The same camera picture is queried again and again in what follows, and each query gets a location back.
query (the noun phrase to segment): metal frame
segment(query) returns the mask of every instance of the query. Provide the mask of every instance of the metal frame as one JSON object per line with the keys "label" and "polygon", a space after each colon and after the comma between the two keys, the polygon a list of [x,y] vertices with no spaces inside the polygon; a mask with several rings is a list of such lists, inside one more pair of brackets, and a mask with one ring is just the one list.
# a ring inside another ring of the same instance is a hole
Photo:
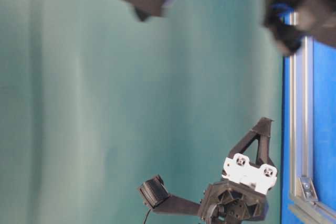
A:
{"label": "metal frame", "polygon": [[[298,14],[290,15],[296,25]],[[313,39],[290,58],[290,210],[306,224],[336,223],[336,212],[318,201],[313,186]],[[311,190],[307,195],[305,186]]]}

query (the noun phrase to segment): green fabric backdrop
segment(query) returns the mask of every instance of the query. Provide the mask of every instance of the green fabric backdrop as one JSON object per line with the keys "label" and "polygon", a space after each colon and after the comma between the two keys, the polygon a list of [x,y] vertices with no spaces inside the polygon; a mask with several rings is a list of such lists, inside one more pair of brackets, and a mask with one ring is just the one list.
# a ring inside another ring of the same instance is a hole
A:
{"label": "green fabric backdrop", "polygon": [[[0,223],[140,224],[136,188],[157,173],[199,201],[261,116],[280,170],[282,58],[262,7],[177,0],[142,24],[120,0],[0,0]],[[268,198],[279,223],[280,174]]]}

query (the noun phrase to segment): wire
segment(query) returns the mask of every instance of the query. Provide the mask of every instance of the wire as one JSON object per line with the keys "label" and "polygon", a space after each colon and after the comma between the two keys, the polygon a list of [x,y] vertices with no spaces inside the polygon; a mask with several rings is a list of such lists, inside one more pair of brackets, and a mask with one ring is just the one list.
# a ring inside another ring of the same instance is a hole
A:
{"label": "wire", "polygon": [[151,210],[149,209],[148,212],[147,212],[147,214],[146,214],[146,216],[145,216],[145,218],[143,219],[143,224],[146,223],[147,217],[148,217],[148,215],[149,215],[150,212],[151,212]]}

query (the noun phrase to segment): robotic arm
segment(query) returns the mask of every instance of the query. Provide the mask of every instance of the robotic arm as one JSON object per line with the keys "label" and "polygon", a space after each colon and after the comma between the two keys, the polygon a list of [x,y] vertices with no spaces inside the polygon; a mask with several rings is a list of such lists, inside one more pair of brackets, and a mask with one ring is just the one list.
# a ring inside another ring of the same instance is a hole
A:
{"label": "robotic arm", "polygon": [[[201,204],[168,193],[159,175],[138,188],[144,204],[158,214],[199,216],[206,224],[264,220],[268,210],[266,194],[277,181],[277,169],[268,156],[270,128],[271,120],[261,118],[231,149],[221,180],[208,185]],[[243,153],[255,140],[258,153],[252,163]]]}

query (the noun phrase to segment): black 3d-printed part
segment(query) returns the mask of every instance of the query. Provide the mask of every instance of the black 3d-printed part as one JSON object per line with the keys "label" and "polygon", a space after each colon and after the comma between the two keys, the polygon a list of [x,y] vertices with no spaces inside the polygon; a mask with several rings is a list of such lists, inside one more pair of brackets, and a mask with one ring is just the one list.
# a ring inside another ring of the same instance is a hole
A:
{"label": "black 3d-printed part", "polygon": [[233,158],[236,153],[243,154],[250,145],[258,140],[258,153],[256,165],[268,164],[274,166],[269,158],[269,140],[271,132],[272,120],[269,118],[261,118],[259,122],[230,150],[228,158]]}
{"label": "black 3d-printed part", "polygon": [[158,214],[197,216],[200,204],[169,194],[159,175],[152,177],[138,188],[144,204]]}
{"label": "black 3d-printed part", "polygon": [[140,191],[146,205],[152,209],[157,207],[161,202],[169,198],[169,194],[163,186],[159,175],[144,182],[138,190]]}
{"label": "black 3d-printed part", "polygon": [[206,224],[238,224],[264,220],[267,210],[265,195],[223,179],[208,186],[198,215]]}

